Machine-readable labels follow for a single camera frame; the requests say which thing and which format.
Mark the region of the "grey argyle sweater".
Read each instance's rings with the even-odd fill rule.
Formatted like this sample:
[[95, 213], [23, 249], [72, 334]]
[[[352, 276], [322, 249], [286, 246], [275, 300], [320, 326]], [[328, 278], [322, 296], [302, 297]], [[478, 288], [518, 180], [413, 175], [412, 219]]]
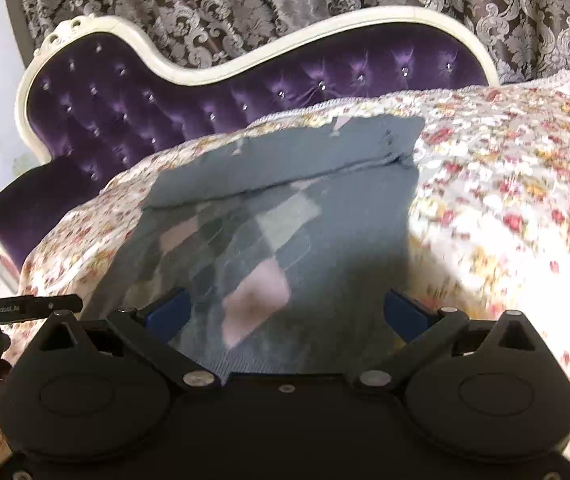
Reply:
[[399, 347], [419, 117], [342, 117], [216, 148], [159, 174], [83, 310], [189, 294], [178, 352], [218, 376], [349, 373]]

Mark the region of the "floral bed cover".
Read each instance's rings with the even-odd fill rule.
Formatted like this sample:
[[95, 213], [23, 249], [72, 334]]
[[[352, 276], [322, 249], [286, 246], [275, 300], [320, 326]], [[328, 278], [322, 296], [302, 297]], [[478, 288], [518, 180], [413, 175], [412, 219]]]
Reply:
[[92, 297], [160, 172], [279, 129], [381, 114], [425, 122], [414, 148], [410, 294], [479, 318], [523, 311], [570, 378], [570, 70], [526, 84], [329, 101], [147, 156], [46, 230], [20, 292]]

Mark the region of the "purple tufted headboard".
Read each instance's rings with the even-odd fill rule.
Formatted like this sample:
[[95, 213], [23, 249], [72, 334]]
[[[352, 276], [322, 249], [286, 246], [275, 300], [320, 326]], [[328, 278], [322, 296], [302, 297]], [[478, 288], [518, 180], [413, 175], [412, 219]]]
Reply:
[[16, 93], [38, 167], [0, 192], [0, 248], [21, 266], [116, 174], [184, 142], [334, 99], [498, 81], [472, 32], [419, 6], [337, 15], [210, 68], [170, 62], [123, 18], [72, 18], [34, 52]]

